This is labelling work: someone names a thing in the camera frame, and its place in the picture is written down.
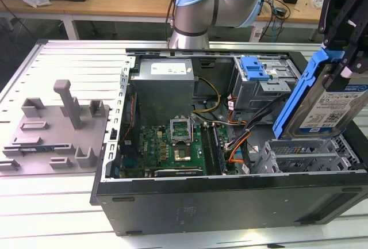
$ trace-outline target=circuit chip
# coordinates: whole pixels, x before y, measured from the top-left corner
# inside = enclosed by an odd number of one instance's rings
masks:
[[[174,151],[175,162],[191,161],[189,145],[175,145],[172,147],[172,150]]]

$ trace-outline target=hard drive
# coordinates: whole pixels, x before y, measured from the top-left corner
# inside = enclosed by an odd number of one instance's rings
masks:
[[[343,52],[316,52],[298,82],[273,130],[276,138],[319,137],[341,134],[368,103],[366,78],[352,78],[338,91],[326,91],[324,76],[335,69]]]

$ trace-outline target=gray peg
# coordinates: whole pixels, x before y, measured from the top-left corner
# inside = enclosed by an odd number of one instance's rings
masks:
[[[53,90],[56,93],[58,93],[62,98],[65,110],[69,115],[73,128],[80,129],[82,124],[81,118],[79,117],[78,110],[74,106],[73,98],[71,97],[69,88],[70,88],[70,81],[67,79],[58,79],[53,86]]]

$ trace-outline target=slotted aluminum table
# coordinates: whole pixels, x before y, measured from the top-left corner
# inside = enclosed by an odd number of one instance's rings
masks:
[[[100,98],[113,107],[124,48],[165,48],[154,41],[49,41],[35,45],[0,93],[0,147],[9,142],[26,97],[59,105],[56,79],[72,82],[80,104]],[[211,43],[212,48],[300,51],[317,44]],[[43,60],[35,66],[35,60]],[[367,135],[367,110],[355,121]],[[0,248],[367,248],[368,200],[327,225],[117,237],[101,207],[89,204],[93,174],[0,178]]]

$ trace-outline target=motherboard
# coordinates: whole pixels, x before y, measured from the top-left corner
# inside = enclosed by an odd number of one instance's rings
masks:
[[[189,137],[177,141],[173,137]],[[140,127],[138,154],[122,160],[121,178],[149,178],[178,176],[180,173],[191,176],[222,172],[224,166],[224,144],[228,142],[227,130],[221,126],[191,125],[145,125]]]

